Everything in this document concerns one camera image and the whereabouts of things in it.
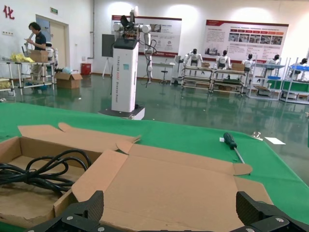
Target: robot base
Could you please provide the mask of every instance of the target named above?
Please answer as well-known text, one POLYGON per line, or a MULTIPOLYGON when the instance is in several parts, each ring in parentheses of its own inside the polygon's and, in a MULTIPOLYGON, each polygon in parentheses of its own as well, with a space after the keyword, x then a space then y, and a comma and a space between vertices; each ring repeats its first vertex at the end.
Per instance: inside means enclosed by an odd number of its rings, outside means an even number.
POLYGON ((120 117, 125 119, 131 119, 131 120, 142 120, 145 116, 145 107, 139 107, 138 109, 133 110, 132 112, 121 112, 121 111, 115 111, 111 108, 101 110, 98 112, 102 115, 109 115, 114 117, 120 117))

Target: door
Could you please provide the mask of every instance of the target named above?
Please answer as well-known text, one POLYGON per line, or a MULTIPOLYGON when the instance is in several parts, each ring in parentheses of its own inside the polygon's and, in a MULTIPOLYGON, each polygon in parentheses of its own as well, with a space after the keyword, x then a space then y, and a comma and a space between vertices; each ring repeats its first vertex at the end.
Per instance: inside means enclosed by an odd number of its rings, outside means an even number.
POLYGON ((42 19, 40 17, 36 17, 37 23, 41 26, 41 32, 43 35, 46 37, 46 41, 50 42, 51 41, 51 36, 50 36, 50 24, 49 21, 46 19, 42 19))
POLYGON ((66 37, 64 25, 50 22, 50 34, 53 48, 58 49, 58 67, 66 67, 66 37))

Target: red container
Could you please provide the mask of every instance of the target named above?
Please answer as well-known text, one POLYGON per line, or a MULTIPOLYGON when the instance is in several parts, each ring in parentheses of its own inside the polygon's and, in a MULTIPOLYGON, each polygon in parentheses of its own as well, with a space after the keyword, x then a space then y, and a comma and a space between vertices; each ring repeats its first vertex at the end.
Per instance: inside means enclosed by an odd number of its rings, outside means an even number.
POLYGON ((91 64, 83 63, 81 68, 81 75, 90 75, 91 74, 91 64))

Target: workbench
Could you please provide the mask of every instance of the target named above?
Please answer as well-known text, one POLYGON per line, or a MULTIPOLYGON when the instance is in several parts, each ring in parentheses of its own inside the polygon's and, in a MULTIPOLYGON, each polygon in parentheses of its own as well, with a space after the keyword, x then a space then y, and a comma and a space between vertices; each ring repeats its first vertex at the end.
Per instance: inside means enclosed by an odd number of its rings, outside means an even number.
MULTIPOLYGON (((273 203, 296 220, 309 224, 309 187, 267 145, 244 133, 217 129, 176 125, 148 120, 125 120, 105 115, 55 109, 24 103, 0 103, 0 141, 20 136, 18 125, 69 125, 124 134, 141 135, 140 144, 193 153, 229 162, 239 162, 236 153, 219 142, 224 132, 230 132, 238 143, 238 151, 245 162, 253 167, 243 178, 264 184, 273 203)), ((21 232, 0 223, 1 232, 21 232)))

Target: dark shirt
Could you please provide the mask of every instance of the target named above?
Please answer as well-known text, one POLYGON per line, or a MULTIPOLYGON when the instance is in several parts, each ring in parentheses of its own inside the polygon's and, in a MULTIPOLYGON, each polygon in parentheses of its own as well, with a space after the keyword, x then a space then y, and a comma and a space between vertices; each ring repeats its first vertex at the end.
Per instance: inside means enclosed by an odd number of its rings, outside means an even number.
MULTIPOLYGON (((35 36, 35 43, 36 44, 46 44, 46 37, 45 37, 45 35, 42 34, 42 32, 40 32, 39 34, 37 34, 35 36)), ((45 49, 41 49, 40 47, 35 46, 34 50, 42 51, 42 50, 45 50, 45 49)))

